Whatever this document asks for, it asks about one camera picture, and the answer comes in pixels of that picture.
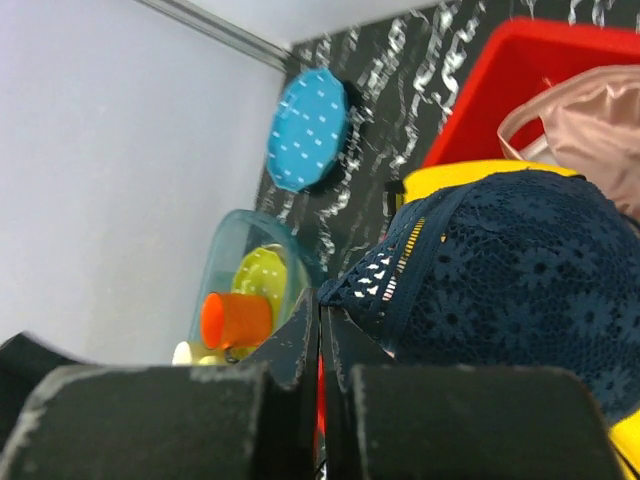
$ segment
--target orange cup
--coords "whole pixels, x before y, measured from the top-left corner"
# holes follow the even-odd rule
[[[207,348],[257,347],[272,328],[271,306],[260,295],[214,292],[202,305],[200,334]]]

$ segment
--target blue plate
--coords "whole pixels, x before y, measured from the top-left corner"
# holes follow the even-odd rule
[[[347,137],[348,112],[345,89],[326,68],[287,86],[268,144],[267,171],[277,187],[299,192],[329,173]]]

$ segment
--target white wall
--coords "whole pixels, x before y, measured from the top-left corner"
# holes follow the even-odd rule
[[[282,81],[133,0],[0,0],[0,341],[170,361]]]
[[[442,0],[190,0],[280,46]]]

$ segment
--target teal plastic container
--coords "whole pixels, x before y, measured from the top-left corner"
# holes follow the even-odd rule
[[[275,218],[251,210],[233,210],[220,222],[211,242],[196,308],[191,321],[189,341],[202,342],[200,312],[211,292],[230,292],[233,278],[244,257],[254,249],[264,247],[277,252],[287,268],[282,304],[274,331],[288,319],[303,289],[312,286],[314,265],[302,254],[291,230]]]

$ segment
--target red plastic basket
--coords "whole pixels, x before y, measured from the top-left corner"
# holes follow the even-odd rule
[[[325,435],[324,419],[327,412],[326,393],[324,390],[324,365],[322,355],[318,359],[318,398],[316,411],[318,413],[317,429],[322,435]]]
[[[640,64],[632,30],[514,19],[491,35],[423,166],[503,158],[496,130],[516,107],[591,68]],[[510,142],[524,148],[542,135],[538,120]]]

